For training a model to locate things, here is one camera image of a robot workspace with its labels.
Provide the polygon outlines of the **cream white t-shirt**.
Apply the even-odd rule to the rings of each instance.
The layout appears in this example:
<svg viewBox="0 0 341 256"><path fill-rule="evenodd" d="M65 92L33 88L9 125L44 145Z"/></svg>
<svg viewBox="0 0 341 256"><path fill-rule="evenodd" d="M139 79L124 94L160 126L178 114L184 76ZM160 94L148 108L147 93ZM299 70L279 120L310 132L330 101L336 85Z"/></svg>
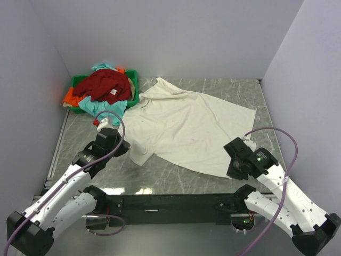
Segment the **cream white t-shirt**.
<svg viewBox="0 0 341 256"><path fill-rule="evenodd" d="M124 113L129 157L142 166L156 155L191 171L225 178L231 158L223 147L251 131L255 116L255 110L157 78Z"/></svg>

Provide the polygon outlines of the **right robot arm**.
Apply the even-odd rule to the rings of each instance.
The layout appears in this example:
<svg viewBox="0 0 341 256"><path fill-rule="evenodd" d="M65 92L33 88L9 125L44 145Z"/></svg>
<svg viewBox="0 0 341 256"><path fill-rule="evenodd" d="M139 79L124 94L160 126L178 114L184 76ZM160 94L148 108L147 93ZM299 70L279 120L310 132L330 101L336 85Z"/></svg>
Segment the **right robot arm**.
<svg viewBox="0 0 341 256"><path fill-rule="evenodd" d="M230 156L227 175L239 180L249 177L266 186L279 200L276 204L250 185L234 194L233 207L241 213L256 212L284 230L304 255L317 255L335 236L340 217L317 206L285 175L278 160L265 148L253 151L236 138L224 146Z"/></svg>

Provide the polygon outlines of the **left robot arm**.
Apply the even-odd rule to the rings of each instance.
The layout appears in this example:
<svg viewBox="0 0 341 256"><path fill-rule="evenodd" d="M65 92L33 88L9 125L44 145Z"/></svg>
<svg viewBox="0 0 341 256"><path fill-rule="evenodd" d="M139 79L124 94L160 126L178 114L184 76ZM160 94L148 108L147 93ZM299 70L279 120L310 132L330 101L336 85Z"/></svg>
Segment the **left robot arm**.
<svg viewBox="0 0 341 256"><path fill-rule="evenodd" d="M98 129L94 141L77 153L63 176L34 204L23 212L13 211L6 220L7 243L24 255L46 255L54 240L84 215L117 219L125 226L119 211L110 213L107 194L95 186L87 187L106 164L129 150L125 130Z"/></svg>

